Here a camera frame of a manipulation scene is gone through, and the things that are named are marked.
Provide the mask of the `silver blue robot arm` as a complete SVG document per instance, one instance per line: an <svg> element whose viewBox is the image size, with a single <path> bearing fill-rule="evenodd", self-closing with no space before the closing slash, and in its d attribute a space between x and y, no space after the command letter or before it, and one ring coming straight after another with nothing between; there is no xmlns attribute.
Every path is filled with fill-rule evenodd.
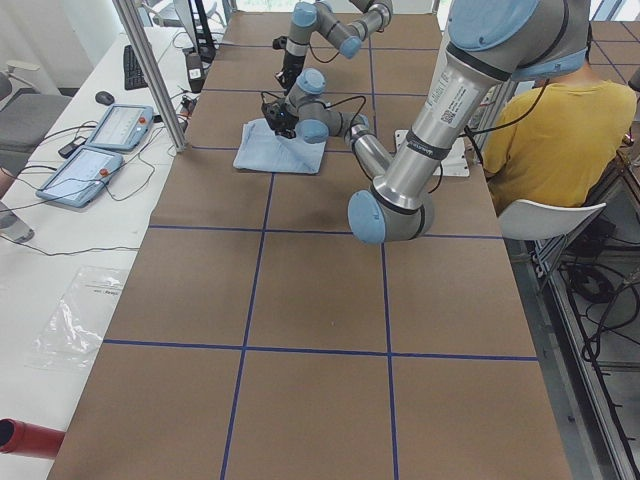
<svg viewBox="0 0 640 480"><path fill-rule="evenodd" d="M348 204L352 233L362 242L411 240L426 232L434 206L426 183L449 154L489 89L579 69L586 52L589 5L585 1L456 1L448 18L446 63L395 153L387 152L364 116L343 113L323 98L325 79L305 66L313 34L352 58L393 16L389 1L361 1L360 17L341 22L323 2L298 3L289 33L273 45L284 52L277 79L282 98L264 104L269 127L309 144L340 137L372 178Z"/></svg>
<svg viewBox="0 0 640 480"><path fill-rule="evenodd" d="M283 50L282 69L276 80L288 93L301 74L311 36L320 34L337 52L353 58L363 42L373 33L383 31L391 22L394 9L391 1L351 1L362 15L350 23L341 22L326 1L299 1L291 14L289 32L273 40L274 50Z"/></svg>

